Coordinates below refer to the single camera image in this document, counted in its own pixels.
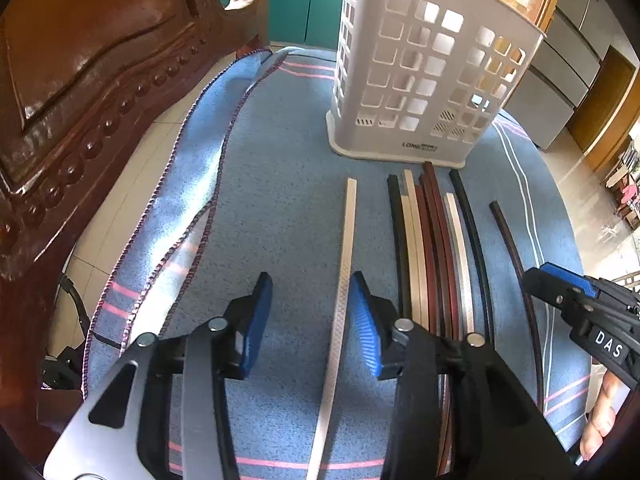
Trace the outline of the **person right hand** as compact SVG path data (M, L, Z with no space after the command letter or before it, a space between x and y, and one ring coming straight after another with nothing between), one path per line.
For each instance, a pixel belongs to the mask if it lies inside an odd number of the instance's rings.
M617 413L629 391L610 370L603 375L596 403L580 440L579 451L583 460L591 460L603 444L604 438L612 431Z

